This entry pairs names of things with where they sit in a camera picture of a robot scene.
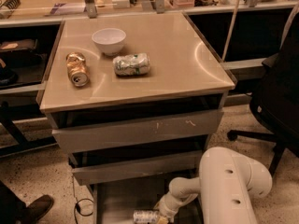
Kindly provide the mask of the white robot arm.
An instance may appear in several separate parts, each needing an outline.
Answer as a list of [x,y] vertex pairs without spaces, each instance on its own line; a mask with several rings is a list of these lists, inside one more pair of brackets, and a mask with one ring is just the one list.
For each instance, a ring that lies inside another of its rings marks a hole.
[[180,207],[199,198],[204,224],[258,224],[250,199],[263,198],[272,176],[260,162],[225,147],[212,147],[202,156],[199,175],[176,177],[156,204],[156,224],[174,221]]

